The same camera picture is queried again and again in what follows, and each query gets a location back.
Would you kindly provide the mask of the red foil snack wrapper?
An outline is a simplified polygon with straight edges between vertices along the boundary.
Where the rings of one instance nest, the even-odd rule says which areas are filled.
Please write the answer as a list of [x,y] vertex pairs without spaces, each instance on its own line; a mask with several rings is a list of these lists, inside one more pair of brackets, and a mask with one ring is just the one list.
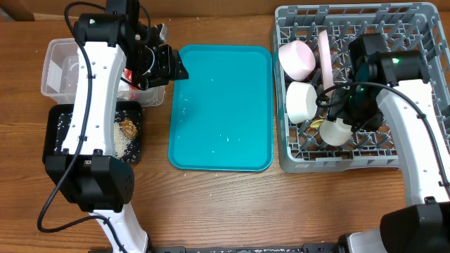
[[125,68],[123,71],[123,79],[126,83],[128,83],[128,85],[131,84],[131,76],[132,76],[131,71]]

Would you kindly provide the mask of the pale green cup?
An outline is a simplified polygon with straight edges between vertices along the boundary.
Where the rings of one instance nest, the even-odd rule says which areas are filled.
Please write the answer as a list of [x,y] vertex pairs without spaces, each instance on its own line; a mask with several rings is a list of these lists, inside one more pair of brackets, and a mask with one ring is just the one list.
[[319,127],[319,133],[322,140],[332,146],[345,144],[353,134],[352,126],[345,124],[340,118],[334,122],[324,120]]

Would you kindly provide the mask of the yellow plastic spoon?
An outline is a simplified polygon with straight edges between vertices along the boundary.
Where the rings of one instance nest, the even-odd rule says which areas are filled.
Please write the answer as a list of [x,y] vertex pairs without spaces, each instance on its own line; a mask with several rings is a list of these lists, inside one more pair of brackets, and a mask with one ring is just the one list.
[[309,127],[310,127],[310,128],[313,128],[313,129],[317,129],[317,128],[320,127],[320,125],[321,125],[323,122],[324,122],[323,119],[315,120],[315,121],[313,121],[313,122],[309,125]]

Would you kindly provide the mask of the small white bowl with scraps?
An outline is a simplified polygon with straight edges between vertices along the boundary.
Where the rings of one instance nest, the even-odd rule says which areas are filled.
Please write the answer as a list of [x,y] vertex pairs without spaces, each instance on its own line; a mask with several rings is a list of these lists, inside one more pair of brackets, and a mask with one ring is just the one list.
[[293,124],[315,117],[317,111],[316,90],[308,83],[292,82],[286,91],[286,111]]

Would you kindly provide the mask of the white round plate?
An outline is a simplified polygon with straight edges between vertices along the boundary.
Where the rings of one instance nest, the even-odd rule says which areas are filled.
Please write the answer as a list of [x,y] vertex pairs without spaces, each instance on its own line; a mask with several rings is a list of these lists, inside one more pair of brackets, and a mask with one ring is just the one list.
[[331,62],[328,33],[326,30],[320,32],[318,35],[318,48],[319,48],[323,88],[326,90],[334,85],[333,66]]

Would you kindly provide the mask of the pink bowl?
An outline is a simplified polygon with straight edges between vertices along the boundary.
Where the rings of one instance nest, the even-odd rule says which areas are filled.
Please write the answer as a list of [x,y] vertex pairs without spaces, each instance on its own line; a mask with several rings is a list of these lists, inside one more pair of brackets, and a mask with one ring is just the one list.
[[313,51],[299,40],[281,46],[278,59],[284,72],[291,79],[299,82],[305,80],[316,67]]

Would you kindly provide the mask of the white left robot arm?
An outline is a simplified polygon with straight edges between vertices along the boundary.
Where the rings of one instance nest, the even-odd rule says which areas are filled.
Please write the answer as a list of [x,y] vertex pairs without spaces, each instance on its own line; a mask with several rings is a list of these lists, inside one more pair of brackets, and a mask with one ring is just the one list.
[[108,1],[67,26],[78,46],[79,76],[72,117],[61,146],[44,158],[61,193],[99,223],[114,252],[150,252],[131,198],[134,171],[115,155],[117,93],[124,70],[145,91],[188,78],[181,56],[166,42],[164,25],[141,22],[138,1]]

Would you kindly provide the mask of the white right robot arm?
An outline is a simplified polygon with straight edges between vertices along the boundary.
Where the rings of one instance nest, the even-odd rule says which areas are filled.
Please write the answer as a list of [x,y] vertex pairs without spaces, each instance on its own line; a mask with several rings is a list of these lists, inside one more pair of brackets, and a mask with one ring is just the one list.
[[321,138],[338,146],[362,129],[388,124],[404,179],[403,209],[380,225],[340,237],[336,252],[448,252],[449,151],[432,102],[427,65],[418,51],[389,51],[383,35],[349,45],[352,80],[325,89],[317,105],[328,118]]

